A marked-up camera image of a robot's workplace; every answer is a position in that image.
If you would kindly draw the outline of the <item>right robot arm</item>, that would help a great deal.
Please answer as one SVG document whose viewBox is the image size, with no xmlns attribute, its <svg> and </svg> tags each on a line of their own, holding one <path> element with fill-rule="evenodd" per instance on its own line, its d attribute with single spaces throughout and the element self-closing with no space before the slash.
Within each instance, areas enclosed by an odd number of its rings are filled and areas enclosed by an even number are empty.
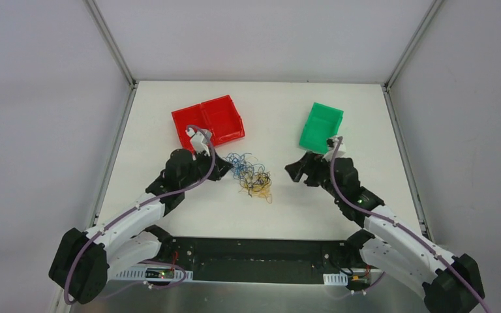
<svg viewBox="0 0 501 313">
<path fill-rule="evenodd" d="M 361 185 L 351 158 L 328 161 L 307 152 L 284 169 L 294 182 L 323 188 L 342 214 L 360 226 L 347 239 L 347 264 L 366 263 L 385 272 L 422 298 L 429 312 L 471 312 L 478 305 L 490 311 L 477 262 L 468 254 L 457 257 L 410 230 Z"/>
</svg>

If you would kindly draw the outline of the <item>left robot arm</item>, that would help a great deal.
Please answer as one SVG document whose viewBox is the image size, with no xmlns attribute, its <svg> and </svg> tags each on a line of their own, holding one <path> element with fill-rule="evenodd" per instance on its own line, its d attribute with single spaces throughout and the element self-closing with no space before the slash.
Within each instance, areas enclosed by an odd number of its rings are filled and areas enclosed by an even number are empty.
<svg viewBox="0 0 501 313">
<path fill-rule="evenodd" d="M 63 288 L 65 301 L 89 303 L 121 271 L 151 258 L 168 262 L 173 246 L 152 233 L 156 223 L 185 199 L 188 190 L 206 180 L 221 180 L 232 167 L 218 155 L 177 149 L 130 207 L 86 230 L 67 231 L 48 272 Z"/>
</svg>

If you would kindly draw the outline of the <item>green bin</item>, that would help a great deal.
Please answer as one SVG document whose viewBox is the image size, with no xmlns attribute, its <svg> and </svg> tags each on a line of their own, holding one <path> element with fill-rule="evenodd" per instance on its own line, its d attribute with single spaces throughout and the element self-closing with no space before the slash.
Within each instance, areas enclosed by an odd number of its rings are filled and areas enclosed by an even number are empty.
<svg viewBox="0 0 501 313">
<path fill-rule="evenodd" d="M 303 127 L 299 146 L 308 151 L 328 152 L 327 139 L 338 134 L 344 112 L 315 102 Z"/>
</svg>

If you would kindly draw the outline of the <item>red double bin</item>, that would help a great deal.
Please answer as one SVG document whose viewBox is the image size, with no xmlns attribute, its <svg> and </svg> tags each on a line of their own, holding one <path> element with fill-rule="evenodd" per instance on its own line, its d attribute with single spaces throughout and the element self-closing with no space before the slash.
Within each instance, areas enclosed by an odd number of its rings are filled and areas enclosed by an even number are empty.
<svg viewBox="0 0 501 313">
<path fill-rule="evenodd" d="M 193 148 L 190 137 L 186 134 L 188 125 L 209 130 L 214 146 L 245 137 L 243 120 L 230 95 L 176 110 L 171 114 L 181 146 L 190 151 Z"/>
</svg>

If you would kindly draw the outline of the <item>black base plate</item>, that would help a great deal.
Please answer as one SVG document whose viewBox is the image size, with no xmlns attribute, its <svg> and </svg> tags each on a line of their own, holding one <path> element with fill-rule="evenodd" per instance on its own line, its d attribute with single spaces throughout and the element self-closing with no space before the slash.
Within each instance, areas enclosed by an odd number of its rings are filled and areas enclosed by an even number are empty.
<svg viewBox="0 0 501 313">
<path fill-rule="evenodd" d="M 375 280 L 371 266 L 346 241 L 169 237 L 152 260 L 178 265 L 206 282 L 317 285 L 338 274 L 360 290 Z"/>
</svg>

